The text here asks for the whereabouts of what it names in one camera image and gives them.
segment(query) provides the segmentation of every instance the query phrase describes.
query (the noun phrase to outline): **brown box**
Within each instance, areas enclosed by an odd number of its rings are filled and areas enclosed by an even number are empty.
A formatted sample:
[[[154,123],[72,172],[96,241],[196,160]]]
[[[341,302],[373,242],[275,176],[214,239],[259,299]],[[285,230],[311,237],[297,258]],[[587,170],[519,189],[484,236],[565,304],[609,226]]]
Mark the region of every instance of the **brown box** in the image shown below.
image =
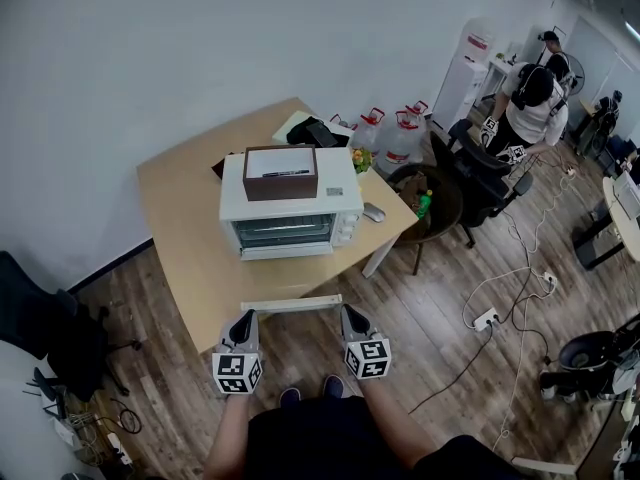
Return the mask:
[[[262,176],[298,170],[308,170],[309,174]],[[314,198],[318,194],[315,147],[302,144],[247,148],[242,183],[249,201]]]

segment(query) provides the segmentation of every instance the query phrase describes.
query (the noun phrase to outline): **green bottle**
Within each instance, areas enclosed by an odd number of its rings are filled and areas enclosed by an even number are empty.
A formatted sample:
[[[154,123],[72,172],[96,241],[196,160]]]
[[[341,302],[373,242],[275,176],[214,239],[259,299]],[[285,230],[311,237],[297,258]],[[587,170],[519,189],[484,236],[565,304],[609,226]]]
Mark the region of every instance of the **green bottle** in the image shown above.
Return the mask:
[[[427,193],[424,196],[420,196],[420,208],[418,208],[418,213],[416,213],[419,219],[422,219],[427,214],[427,211],[429,211],[432,195],[433,192],[431,190],[427,190]]]

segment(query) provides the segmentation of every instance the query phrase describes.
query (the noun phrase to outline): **glove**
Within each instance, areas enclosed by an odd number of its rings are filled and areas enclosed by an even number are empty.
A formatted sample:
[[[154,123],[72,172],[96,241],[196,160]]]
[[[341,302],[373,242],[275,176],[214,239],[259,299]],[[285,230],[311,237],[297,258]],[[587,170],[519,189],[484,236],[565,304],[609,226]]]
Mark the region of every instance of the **glove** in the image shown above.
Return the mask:
[[[527,156],[527,151],[522,146],[511,146],[505,149],[504,151],[501,151],[500,153],[498,153],[496,155],[496,158],[505,157],[505,156],[508,157],[508,159],[505,161],[509,165],[515,165],[515,164],[519,164],[524,160],[524,158]]]
[[[482,129],[480,130],[480,140],[482,141],[482,145],[486,148],[497,133],[498,121],[493,117],[487,117],[484,123],[482,123]]]
[[[212,354],[213,380],[227,395],[250,395],[262,377],[258,317],[254,310],[228,322]]]
[[[349,304],[340,310],[344,362],[358,380],[384,377],[391,365],[389,340],[360,311]]]

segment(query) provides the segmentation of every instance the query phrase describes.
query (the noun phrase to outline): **black shoe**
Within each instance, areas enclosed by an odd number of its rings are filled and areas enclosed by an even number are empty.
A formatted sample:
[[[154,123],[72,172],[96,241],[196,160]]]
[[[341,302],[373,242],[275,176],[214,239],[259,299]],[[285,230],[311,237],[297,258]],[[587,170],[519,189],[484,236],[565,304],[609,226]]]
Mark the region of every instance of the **black shoe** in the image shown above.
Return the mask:
[[[280,409],[293,407],[302,400],[302,395],[298,388],[287,388],[280,394]]]
[[[324,379],[324,387],[322,388],[323,398],[342,398],[344,392],[344,383],[337,375],[329,375]]]

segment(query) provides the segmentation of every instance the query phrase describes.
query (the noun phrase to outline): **baseboard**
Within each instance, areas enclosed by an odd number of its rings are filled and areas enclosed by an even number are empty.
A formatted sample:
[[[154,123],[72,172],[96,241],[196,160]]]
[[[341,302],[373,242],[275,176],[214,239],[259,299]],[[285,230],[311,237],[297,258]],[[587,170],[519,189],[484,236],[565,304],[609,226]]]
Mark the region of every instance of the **baseboard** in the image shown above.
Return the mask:
[[[78,293],[80,290],[82,290],[83,288],[85,288],[86,286],[89,286],[91,283],[93,283],[95,280],[99,279],[100,277],[102,277],[103,275],[111,272],[114,268],[122,265],[125,261],[133,258],[135,255],[140,254],[142,251],[148,249],[149,247],[151,247],[153,245],[153,238],[149,238],[149,240],[146,240],[144,242],[142,242],[140,245],[138,245],[137,247],[134,247],[133,249],[131,249],[130,251],[124,253],[122,256],[119,256],[118,258],[116,258],[115,260],[113,260],[110,263],[107,263],[104,267],[102,267],[101,269],[96,270],[93,274],[91,274],[90,276],[84,278],[82,281],[80,281],[79,283],[74,284],[71,288],[69,288],[67,291],[71,294],[71,295],[75,295],[76,293]]]

